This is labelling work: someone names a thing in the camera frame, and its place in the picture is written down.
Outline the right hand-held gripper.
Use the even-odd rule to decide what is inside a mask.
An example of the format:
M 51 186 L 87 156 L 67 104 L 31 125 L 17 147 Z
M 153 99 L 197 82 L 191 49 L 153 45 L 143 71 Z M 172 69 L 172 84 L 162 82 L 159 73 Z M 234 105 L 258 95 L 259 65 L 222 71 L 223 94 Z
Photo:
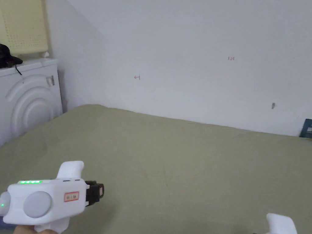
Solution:
M 290 217 L 268 213 L 266 220 L 269 225 L 268 234 L 297 234 L 294 221 Z

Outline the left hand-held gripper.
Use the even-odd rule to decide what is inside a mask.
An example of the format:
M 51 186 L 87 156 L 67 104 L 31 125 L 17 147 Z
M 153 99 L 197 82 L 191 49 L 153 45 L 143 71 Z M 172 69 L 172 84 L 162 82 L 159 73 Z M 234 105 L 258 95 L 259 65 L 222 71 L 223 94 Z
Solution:
M 105 188 L 81 178 L 83 161 L 62 163 L 55 179 L 21 180 L 0 197 L 0 216 L 7 225 L 30 225 L 35 231 L 63 232 L 71 217 L 100 201 Z

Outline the person's left hand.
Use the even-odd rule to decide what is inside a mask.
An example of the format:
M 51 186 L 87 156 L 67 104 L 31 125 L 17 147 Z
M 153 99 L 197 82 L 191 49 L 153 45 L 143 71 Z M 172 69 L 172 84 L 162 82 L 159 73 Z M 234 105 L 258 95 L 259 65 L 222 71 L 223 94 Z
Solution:
M 37 232 L 34 230 L 34 226 L 18 225 L 13 231 L 13 234 L 49 234 L 49 231 Z

